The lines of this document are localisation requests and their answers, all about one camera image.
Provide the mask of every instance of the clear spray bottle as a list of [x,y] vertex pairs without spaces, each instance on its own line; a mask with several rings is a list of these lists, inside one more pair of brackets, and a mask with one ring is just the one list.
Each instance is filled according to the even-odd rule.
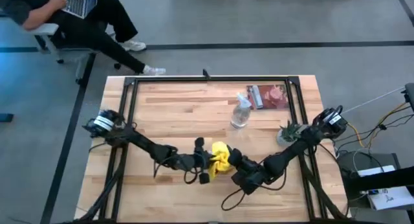
[[250,117],[250,106],[252,104],[241,93],[237,94],[237,99],[240,103],[234,108],[230,123],[233,127],[239,129],[246,126],[247,120]]

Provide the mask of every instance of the white paper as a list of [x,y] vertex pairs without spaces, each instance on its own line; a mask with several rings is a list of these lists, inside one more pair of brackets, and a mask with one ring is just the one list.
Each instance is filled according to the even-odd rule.
[[[394,171],[394,166],[383,166],[385,172]],[[381,168],[371,168],[367,170],[358,171],[358,175],[374,175],[382,173]],[[382,193],[375,195],[368,195],[371,204],[376,210],[382,210],[385,208],[400,207],[402,205],[414,204],[414,198],[405,186],[379,189]]]

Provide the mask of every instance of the gray floor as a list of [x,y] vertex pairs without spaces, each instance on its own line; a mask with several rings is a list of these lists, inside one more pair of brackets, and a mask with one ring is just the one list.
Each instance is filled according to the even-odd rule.
[[[121,1],[139,38],[151,45],[414,40],[414,27],[398,0]],[[406,2],[414,9],[414,0]],[[35,46],[8,19],[0,18],[0,35],[0,47]],[[170,75],[201,74],[205,68],[211,74],[315,74],[325,107],[348,109],[414,82],[413,55],[414,47],[407,46],[149,50],[136,56]],[[115,71],[113,62],[96,57],[53,223],[71,220],[76,210],[91,143],[80,126],[98,112],[106,77],[132,74],[125,67]],[[0,65],[0,113],[16,114],[13,123],[0,124],[0,223],[11,223],[10,218],[38,223],[78,92],[75,68],[37,52],[0,53]],[[364,131],[400,102],[402,96],[394,93],[344,117]],[[380,134],[374,150],[395,152],[402,166],[412,166],[413,125]],[[408,223],[405,213],[395,210],[359,210],[357,218]]]

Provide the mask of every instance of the black metal frame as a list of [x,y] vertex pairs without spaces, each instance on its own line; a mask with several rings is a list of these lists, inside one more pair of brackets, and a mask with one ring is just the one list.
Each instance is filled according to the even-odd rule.
[[[136,104],[136,96],[138,94],[138,85],[139,82],[207,82],[207,81],[213,81],[213,82],[251,82],[251,81],[274,81],[274,82],[284,82],[287,88],[287,96],[289,101],[289,109],[291,114],[291,119],[293,123],[298,123],[298,117],[296,116],[296,109],[294,106],[294,99],[292,95],[292,89],[291,86],[293,85],[295,87],[295,90],[298,95],[298,103],[301,113],[301,118],[304,124],[307,124],[307,115],[305,110],[305,104],[303,101],[303,96],[301,92],[301,86],[300,86],[300,80],[298,76],[210,76],[206,71],[203,72],[204,76],[172,76],[172,77],[127,77],[124,80],[124,88],[122,90],[122,96],[120,101],[120,107],[119,107],[119,113],[121,115],[124,114],[125,109],[125,103],[127,99],[127,93],[130,87],[133,87],[132,89],[132,96],[131,96],[131,103],[129,106],[129,113],[127,118],[127,125],[131,125],[133,123],[133,114],[135,111],[135,104]],[[115,167],[115,157],[116,152],[120,148],[122,150],[120,162],[118,165],[118,169],[114,173],[114,167]],[[107,175],[105,179],[105,188],[103,190],[103,194],[98,198],[95,204],[100,199],[103,199],[99,212],[99,219],[106,219],[106,210],[107,210],[107,202],[108,202],[108,195],[112,188],[116,185],[116,191],[114,195],[113,200],[113,209],[111,213],[111,219],[117,220],[118,218],[118,211],[119,211],[119,205],[120,205],[120,197],[122,193],[122,182],[124,178],[124,171],[125,171],[125,165],[126,165],[126,159],[127,159],[127,151],[128,151],[128,145],[122,145],[119,147],[114,147],[111,150],[111,155],[109,156],[109,164],[107,169]],[[312,168],[312,172],[315,176],[315,179],[320,184],[320,176],[318,171],[318,165],[316,164],[316,158],[313,153],[309,152],[309,158],[310,158],[310,165]],[[301,171],[303,171],[303,167],[307,166],[305,161],[304,154],[299,155],[299,162]],[[315,211],[312,201],[312,194],[309,186],[309,181],[304,176],[303,172],[302,174],[302,181],[303,181],[303,189],[305,191],[305,199],[307,203],[307,210],[309,214],[309,219],[315,219]],[[321,210],[321,218],[325,219],[327,217],[326,207],[323,204],[321,198],[318,196],[318,203]]]

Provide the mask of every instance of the white sneaker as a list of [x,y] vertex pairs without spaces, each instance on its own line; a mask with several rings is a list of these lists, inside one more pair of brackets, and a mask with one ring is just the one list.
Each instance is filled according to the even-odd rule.
[[167,72],[166,69],[163,68],[152,68],[148,65],[145,65],[144,70],[142,71],[142,73],[144,75],[148,75],[148,76],[159,76],[159,75],[163,75]]
[[133,50],[135,52],[139,52],[142,50],[147,49],[147,45],[145,43],[139,41],[132,41],[128,40],[123,43],[119,43],[126,51]]

